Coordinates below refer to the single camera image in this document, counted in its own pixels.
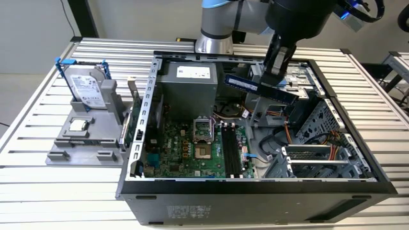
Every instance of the robotic arm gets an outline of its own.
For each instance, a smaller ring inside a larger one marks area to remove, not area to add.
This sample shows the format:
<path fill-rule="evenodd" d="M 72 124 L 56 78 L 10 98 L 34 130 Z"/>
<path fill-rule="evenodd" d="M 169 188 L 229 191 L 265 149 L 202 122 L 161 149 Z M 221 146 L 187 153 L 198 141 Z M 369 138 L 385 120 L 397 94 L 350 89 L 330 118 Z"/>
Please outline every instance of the robotic arm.
<path fill-rule="evenodd" d="M 261 82 L 275 86 L 283 79 L 297 41 L 313 38 L 321 33 L 335 7 L 341 7 L 350 15 L 367 23 L 381 19 L 385 12 L 383 0 L 375 0 L 375 18 L 358 11 L 351 6 L 353 3 L 357 4 L 357 1 L 203 0 L 202 34 L 195 42 L 195 52 L 231 54 L 233 30 L 262 34 L 270 28 L 274 35 L 263 61 Z"/>

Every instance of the green circuit board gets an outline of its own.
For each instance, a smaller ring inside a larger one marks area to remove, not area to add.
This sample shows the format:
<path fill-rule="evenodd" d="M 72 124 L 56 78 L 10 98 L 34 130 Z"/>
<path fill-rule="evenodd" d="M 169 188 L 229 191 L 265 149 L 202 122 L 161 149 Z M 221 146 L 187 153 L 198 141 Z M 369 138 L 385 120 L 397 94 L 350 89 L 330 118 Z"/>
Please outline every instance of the green circuit board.
<path fill-rule="evenodd" d="M 245 139 L 245 129 L 235 129 L 235 136 Z M 146 163 L 144 174 L 156 178 L 225 178 L 222 141 L 219 126 L 214 126 L 214 139 L 210 145 L 193 143 L 193 123 L 168 122 L 164 128 L 162 148 L 158 164 Z M 251 163 L 242 171 L 243 178 L 253 178 Z"/>

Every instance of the metal slotted workbench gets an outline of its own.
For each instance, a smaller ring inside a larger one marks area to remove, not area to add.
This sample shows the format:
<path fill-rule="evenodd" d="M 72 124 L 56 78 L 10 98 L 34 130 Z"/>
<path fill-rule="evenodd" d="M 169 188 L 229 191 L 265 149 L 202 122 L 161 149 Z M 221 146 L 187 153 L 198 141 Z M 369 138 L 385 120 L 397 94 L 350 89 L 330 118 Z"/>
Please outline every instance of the metal slotted workbench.
<path fill-rule="evenodd" d="M 110 65 L 117 92 L 130 100 L 128 77 L 144 93 L 154 50 L 193 52 L 193 43 L 136 42 L 84 38 L 70 43 L 61 58 Z M 262 56 L 265 46 L 235 45 L 237 55 Z M 169 226 L 166 229 L 409 229 L 409 122 L 351 55 L 338 49 L 298 48 L 294 58 L 314 59 L 350 119 L 393 181 L 398 197 L 390 198 L 335 224 Z M 138 226 L 124 201 L 114 200 L 120 168 L 45 166 L 70 111 L 70 94 L 52 68 L 0 140 L 0 228 L 134 229 Z"/>
<path fill-rule="evenodd" d="M 389 52 L 383 64 L 387 64 L 409 83 L 409 53 Z"/>

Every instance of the white label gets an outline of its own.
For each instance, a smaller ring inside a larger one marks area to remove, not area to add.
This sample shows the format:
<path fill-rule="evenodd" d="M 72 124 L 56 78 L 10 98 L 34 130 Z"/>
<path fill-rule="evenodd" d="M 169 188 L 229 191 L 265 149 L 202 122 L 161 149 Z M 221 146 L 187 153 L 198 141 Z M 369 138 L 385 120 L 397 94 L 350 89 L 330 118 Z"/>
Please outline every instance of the white label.
<path fill-rule="evenodd" d="M 172 219 L 206 219 L 210 215 L 210 205 L 168 205 L 168 216 Z"/>
<path fill-rule="evenodd" d="M 247 89 L 250 89 L 250 90 L 257 90 L 257 86 L 254 86 L 254 85 L 250 85 L 250 84 L 247 84 L 247 83 L 243 83 L 243 82 L 241 82 L 241 81 L 237 81 L 237 80 L 234 80 L 234 79 L 229 79 L 229 83 L 231 83 L 231 84 L 235 84 L 235 85 L 239 85 L 239 86 L 242 86 L 243 88 L 247 88 Z"/>
<path fill-rule="evenodd" d="M 267 125 L 271 126 L 274 124 L 271 116 L 266 116 Z"/>
<path fill-rule="evenodd" d="M 249 116 L 249 111 L 247 111 L 246 109 L 243 110 L 241 116 L 242 116 L 243 118 L 247 118 L 247 116 Z"/>
<path fill-rule="evenodd" d="M 81 101 L 90 108 L 105 108 L 105 102 L 97 81 L 90 76 L 70 77 Z"/>
<path fill-rule="evenodd" d="M 195 66 L 180 66 L 177 67 L 176 77 L 210 79 L 210 68 L 195 67 Z"/>

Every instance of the hard disk label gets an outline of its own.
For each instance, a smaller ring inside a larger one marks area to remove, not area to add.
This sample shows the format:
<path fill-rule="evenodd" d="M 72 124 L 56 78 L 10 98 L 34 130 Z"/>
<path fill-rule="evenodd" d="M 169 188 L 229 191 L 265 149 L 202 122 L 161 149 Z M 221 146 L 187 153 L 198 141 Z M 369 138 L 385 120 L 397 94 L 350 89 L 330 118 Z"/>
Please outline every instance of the hard disk label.
<path fill-rule="evenodd" d="M 176 77 L 210 79 L 210 68 L 195 67 L 195 66 L 180 66 L 177 67 Z"/>
<path fill-rule="evenodd" d="M 209 218 L 210 215 L 210 205 L 169 205 L 168 208 L 168 216 L 172 219 L 205 219 Z"/>
<path fill-rule="evenodd" d="M 70 77 L 81 101 L 90 108 L 105 108 L 105 102 L 97 81 L 92 76 Z"/>

